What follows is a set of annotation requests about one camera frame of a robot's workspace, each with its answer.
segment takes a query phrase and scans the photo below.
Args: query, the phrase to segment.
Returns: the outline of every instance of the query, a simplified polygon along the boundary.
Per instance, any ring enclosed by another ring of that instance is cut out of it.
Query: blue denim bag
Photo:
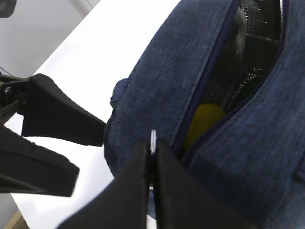
[[[305,229],[305,1],[283,0],[280,42],[273,43],[278,49],[260,83],[180,153],[193,114],[213,85],[215,68],[222,66],[217,61],[238,8],[247,17],[260,16],[259,10],[247,11],[245,2],[180,1],[128,80],[114,90],[105,158],[116,175],[139,139],[149,139],[155,129],[197,183],[258,228]],[[248,21],[248,32],[251,26]],[[248,35],[245,44],[255,41],[262,48],[258,34]],[[226,90],[232,76],[218,80]],[[238,82],[237,88],[243,85]]]

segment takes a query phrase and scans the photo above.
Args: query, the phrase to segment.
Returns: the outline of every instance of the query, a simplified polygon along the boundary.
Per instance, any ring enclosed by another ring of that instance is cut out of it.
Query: backpack
[[[181,0],[113,91],[111,172],[156,130],[207,193],[258,228],[305,228],[304,53],[303,0]],[[184,149],[200,104],[226,115]]]

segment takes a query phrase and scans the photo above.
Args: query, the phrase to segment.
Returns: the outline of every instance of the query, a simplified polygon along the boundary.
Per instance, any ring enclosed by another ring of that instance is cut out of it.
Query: white surface
[[[128,77],[178,0],[103,0],[41,66],[76,103],[103,121],[116,82]],[[7,126],[20,134],[19,115]],[[50,138],[28,138],[65,155],[80,168],[71,198],[13,194],[31,229],[54,229],[112,180],[103,148]]]

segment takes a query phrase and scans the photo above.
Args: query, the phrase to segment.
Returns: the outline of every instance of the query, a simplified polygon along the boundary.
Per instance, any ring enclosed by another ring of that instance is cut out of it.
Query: zipper
[[[253,98],[253,96],[262,87],[266,78],[273,70],[278,58],[280,57],[280,55],[282,54],[282,51],[284,49],[285,35],[286,35],[286,28],[287,28],[287,17],[288,17],[287,9],[289,8],[289,0],[280,0],[280,6],[281,6],[281,19],[282,19],[281,40],[280,40],[280,46],[279,46],[279,49],[278,49],[278,52],[277,52],[277,55],[276,55],[272,68],[269,70],[269,72],[268,72],[267,76],[264,78],[264,80],[261,81],[261,83],[257,86],[257,88],[250,94],[250,96],[247,99],[245,99],[233,111],[231,111],[225,118],[223,118],[220,122],[215,124],[211,129],[209,129],[206,133],[204,133],[202,136],[200,136],[196,140],[196,142],[192,145],[192,147],[185,153],[185,156],[181,159],[181,164],[185,168],[187,168],[189,166],[189,164],[191,163],[191,160],[192,160],[195,152],[197,151],[198,147],[205,144],[217,132],[217,130],[219,130],[227,121],[229,121],[243,106],[245,106]]]
[[[231,6],[228,10],[228,13],[225,17],[224,23],[220,29],[220,32],[218,34],[218,37],[216,39],[216,42],[214,44],[214,47],[211,51],[210,57],[207,61],[207,64],[205,66],[205,69],[202,73],[202,76],[198,82],[198,85],[194,91],[193,98],[191,99],[191,102],[189,104],[189,108],[186,111],[186,114],[183,118],[183,121],[180,125],[180,128],[178,130],[178,133],[176,135],[176,138],[173,142],[173,152],[175,155],[178,155],[178,152],[182,146],[182,142],[184,141],[185,135],[188,131],[188,128],[191,124],[191,121],[193,119],[193,116],[195,114],[195,111],[197,109],[198,104],[200,103],[200,99],[203,94],[203,88],[206,85],[212,70],[214,68],[214,65],[216,64],[217,58],[220,54],[220,51],[223,47],[223,44],[226,41],[227,34],[231,28],[231,24],[233,23],[234,16],[237,12],[238,6],[241,4],[241,0],[233,0],[231,3]]]

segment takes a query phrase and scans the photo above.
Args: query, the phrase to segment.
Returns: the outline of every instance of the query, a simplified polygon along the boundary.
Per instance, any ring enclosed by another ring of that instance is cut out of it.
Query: yellow object
[[[199,105],[184,140],[184,149],[188,150],[205,131],[224,116],[223,109],[215,104]]]

